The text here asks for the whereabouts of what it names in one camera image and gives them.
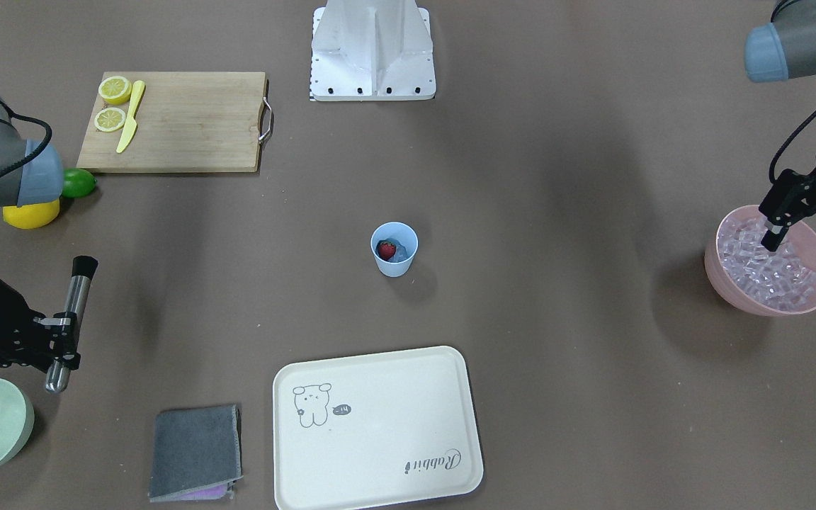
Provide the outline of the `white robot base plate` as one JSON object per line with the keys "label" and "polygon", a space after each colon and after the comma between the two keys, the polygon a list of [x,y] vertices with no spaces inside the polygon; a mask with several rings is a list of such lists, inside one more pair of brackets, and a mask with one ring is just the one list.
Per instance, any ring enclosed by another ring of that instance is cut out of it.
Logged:
{"label": "white robot base plate", "polygon": [[414,1],[328,1],[312,16],[312,101],[436,96],[430,13]]}

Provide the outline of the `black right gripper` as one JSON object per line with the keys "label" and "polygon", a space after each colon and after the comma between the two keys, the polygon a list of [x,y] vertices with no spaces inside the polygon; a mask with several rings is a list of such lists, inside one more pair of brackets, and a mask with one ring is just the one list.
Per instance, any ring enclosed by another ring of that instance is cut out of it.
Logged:
{"label": "black right gripper", "polygon": [[68,370],[78,369],[80,329],[78,315],[43,317],[0,280],[0,368],[17,364],[46,372],[58,362]]}

